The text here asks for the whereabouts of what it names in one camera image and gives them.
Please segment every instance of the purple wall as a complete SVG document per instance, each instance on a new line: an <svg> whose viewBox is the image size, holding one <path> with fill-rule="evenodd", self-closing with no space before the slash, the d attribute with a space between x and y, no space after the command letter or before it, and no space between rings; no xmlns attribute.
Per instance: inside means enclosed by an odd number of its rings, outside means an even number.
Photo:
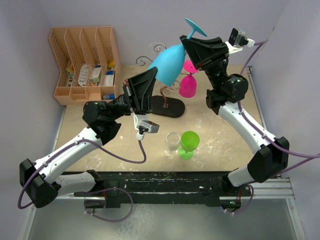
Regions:
<svg viewBox="0 0 320 240"><path fill-rule="evenodd" d="M39 0L49 22L61 26L114 26L123 64L135 64L152 42L179 44L179 36L191 28L184 18L199 24L209 38L227 41L232 28L241 28L249 38L266 40L288 0ZM244 64L252 50L230 58Z"/></svg>
<svg viewBox="0 0 320 240"><path fill-rule="evenodd" d="M252 77L269 131L285 136L296 152L320 153L320 1L292 0L286 6ZM293 165L302 158L289 158ZM320 160L288 173L302 227L320 239Z"/></svg>
<svg viewBox="0 0 320 240"><path fill-rule="evenodd" d="M59 70L49 45L50 29L36 0L0 1L2 240L18 239L26 215L17 208L19 164L51 152L62 115L53 98Z"/></svg>

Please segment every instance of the blue wine glass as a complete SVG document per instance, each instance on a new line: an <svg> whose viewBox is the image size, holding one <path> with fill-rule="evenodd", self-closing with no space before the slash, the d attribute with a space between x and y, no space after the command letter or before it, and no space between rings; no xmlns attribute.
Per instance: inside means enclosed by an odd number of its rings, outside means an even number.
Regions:
<svg viewBox="0 0 320 240"><path fill-rule="evenodd" d="M190 39L195 32L200 33L203 36L207 34L193 21L185 18L185 21L192 27L192 31L187 36ZM158 69L155 78L163 84L171 87L185 63L185 47L181 44L171 46L160 53L148 69L156 67Z"/></svg>

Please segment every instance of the glass base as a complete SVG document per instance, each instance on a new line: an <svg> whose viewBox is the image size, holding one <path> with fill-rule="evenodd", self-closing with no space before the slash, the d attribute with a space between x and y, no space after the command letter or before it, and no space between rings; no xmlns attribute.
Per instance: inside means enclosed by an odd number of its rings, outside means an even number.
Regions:
<svg viewBox="0 0 320 240"><path fill-rule="evenodd" d="M178 157L178 150L171 150L167 148L166 150L164 150L164 155L167 159L175 159L176 157Z"/></svg>
<svg viewBox="0 0 320 240"><path fill-rule="evenodd" d="M189 160L194 156L194 151L186 152L182 148L179 149L179 156L184 160Z"/></svg>

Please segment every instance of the wooden table surface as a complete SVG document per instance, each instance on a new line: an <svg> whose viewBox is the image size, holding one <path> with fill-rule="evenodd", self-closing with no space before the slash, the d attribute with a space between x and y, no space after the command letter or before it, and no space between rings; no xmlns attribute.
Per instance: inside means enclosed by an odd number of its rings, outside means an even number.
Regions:
<svg viewBox="0 0 320 240"><path fill-rule="evenodd" d="M121 79L142 73L148 66L124 65L121 68ZM230 65L228 74L239 73L241 65ZM240 135L220 116L217 116L206 105L206 90L212 86L201 71L194 74L197 80L197 91L193 98L183 98L178 90L171 90L170 97L181 99L185 104L185 113L179 118L169 118L149 114L149 120L160 125L156 134L146 134L142 144L147 154L143 164L127 163L97 149L84 156L68 171L231 171L245 166L253 157L250 148ZM153 95L160 95L163 84L157 81ZM260 115L251 86L242 101L244 108L252 117L261 123ZM66 107L56 147L59 148L75 137L86 123L82 120L83 106L69 105ZM121 157L141 161L143 159L134 129L133 116L124 116L117 120L122 126L117 136L104 148ZM190 160L180 157L167 159L164 150L167 146L166 135L170 132L182 134L194 131L200 136L200 144Z"/></svg>

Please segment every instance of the orange plastic organizer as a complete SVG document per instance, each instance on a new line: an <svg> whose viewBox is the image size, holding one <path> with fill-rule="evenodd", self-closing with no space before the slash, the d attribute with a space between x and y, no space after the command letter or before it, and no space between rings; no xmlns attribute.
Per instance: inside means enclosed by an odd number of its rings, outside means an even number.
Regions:
<svg viewBox="0 0 320 240"><path fill-rule="evenodd" d="M118 53L115 33L111 26L104 27L54 27L49 41L60 68L60 77L54 92L54 97L61 105L84 104L87 101L102 100L103 95L119 95L118 84L121 62ZM115 78L113 86L78 86L80 69L83 64L88 66L88 76L92 69L101 64L104 76L108 69L108 62L114 60ZM71 60L74 68L72 86L68 86L69 75L67 65Z"/></svg>

